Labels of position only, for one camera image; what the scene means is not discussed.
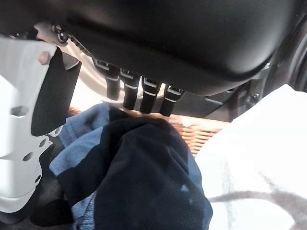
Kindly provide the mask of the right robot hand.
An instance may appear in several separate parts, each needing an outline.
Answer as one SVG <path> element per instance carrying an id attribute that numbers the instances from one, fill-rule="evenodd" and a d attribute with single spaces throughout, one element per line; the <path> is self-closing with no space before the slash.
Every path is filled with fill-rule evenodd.
<path id="1" fill-rule="evenodd" d="M 257 75 L 306 14 L 304 0 L 3 0 L 0 3 L 0 213 L 38 198 L 40 155 L 61 131 L 81 61 L 108 97 L 143 77 L 211 96 Z"/>

